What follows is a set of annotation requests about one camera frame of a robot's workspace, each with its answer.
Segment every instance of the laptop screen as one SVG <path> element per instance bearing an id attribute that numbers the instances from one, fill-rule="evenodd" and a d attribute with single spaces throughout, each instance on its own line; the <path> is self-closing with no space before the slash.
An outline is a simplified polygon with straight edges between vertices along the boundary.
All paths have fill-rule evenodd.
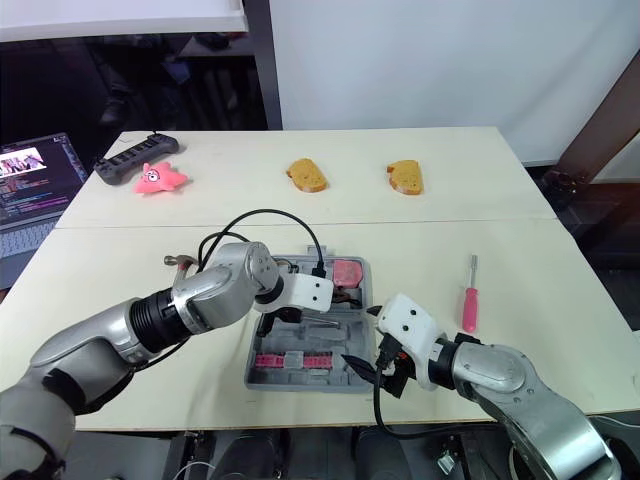
<path id="1" fill-rule="evenodd" d="M 62 213 L 87 179 L 66 134 L 0 148 L 0 225 Z"/>

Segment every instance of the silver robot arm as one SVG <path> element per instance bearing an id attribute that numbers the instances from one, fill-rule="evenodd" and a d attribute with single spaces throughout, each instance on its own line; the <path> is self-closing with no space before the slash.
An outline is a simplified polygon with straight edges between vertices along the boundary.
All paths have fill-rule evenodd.
<path id="1" fill-rule="evenodd" d="M 481 345 L 466 335 L 451 342 L 405 295 L 393 297 L 378 318 L 385 334 L 378 367 L 386 368 L 403 351 L 413 360 L 422 388 L 455 389 L 478 403 L 506 427 L 535 478 L 621 477 L 619 463 L 591 422 L 542 382 L 523 353 L 503 345 Z"/>
<path id="2" fill-rule="evenodd" d="M 326 311 L 332 292 L 329 280 L 281 275 L 262 243 L 231 243 L 207 270 L 61 331 L 0 393 L 0 479 L 60 476 L 75 416 L 99 410 L 165 348 L 230 325 L 252 306 Z"/>

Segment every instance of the gray tool case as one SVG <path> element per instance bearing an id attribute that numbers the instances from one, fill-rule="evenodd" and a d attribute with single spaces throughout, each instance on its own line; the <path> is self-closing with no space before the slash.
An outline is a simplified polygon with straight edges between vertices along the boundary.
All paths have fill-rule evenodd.
<path id="1" fill-rule="evenodd" d="M 317 261 L 315 250 L 313 252 L 313 255 L 275 255 L 274 258 L 288 260 L 294 269 L 298 269 L 298 273 L 310 275 Z M 358 287 L 345 288 L 343 291 L 360 300 L 362 306 L 345 302 L 332 303 L 326 313 L 303 310 L 300 323 L 285 323 L 276 318 L 271 333 L 264 338 L 258 337 L 255 333 L 260 323 L 258 318 L 245 371 L 247 388 L 327 393 L 371 391 L 371 384 L 348 368 L 341 356 L 355 355 L 372 361 L 375 345 L 373 317 L 365 311 L 371 301 L 371 273 L 362 258 L 325 256 L 326 278 L 329 280 L 333 280 L 333 265 L 336 260 L 350 260 L 361 265 L 362 280 Z M 279 268 L 286 272 L 290 266 L 280 265 Z M 284 357 L 280 358 L 283 365 L 277 368 L 256 366 L 256 355 L 263 354 Z M 308 355 L 315 358 L 324 357 L 324 361 L 327 361 L 326 357 L 330 357 L 331 368 L 303 368 L 304 358 Z"/>

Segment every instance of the controller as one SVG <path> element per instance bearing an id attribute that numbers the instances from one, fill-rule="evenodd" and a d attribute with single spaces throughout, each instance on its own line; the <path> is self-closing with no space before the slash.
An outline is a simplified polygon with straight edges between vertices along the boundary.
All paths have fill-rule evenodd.
<path id="1" fill-rule="evenodd" d="M 149 135 L 144 142 L 128 148 L 111 158 L 98 160 L 93 167 L 105 183 L 118 185 L 124 175 L 143 163 L 151 163 L 165 153 L 177 153 L 180 145 L 175 138 L 161 133 Z"/>

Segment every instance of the plush toy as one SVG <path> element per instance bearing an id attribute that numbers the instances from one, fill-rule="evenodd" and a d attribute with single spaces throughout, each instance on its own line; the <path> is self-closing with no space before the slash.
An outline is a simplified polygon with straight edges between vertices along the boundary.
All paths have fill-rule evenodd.
<path id="1" fill-rule="evenodd" d="M 171 170 L 169 162 L 160 162 L 151 168 L 145 163 L 142 167 L 142 177 L 136 183 L 136 193 L 153 193 L 162 190 L 175 190 L 179 185 L 187 181 L 187 176 Z"/>

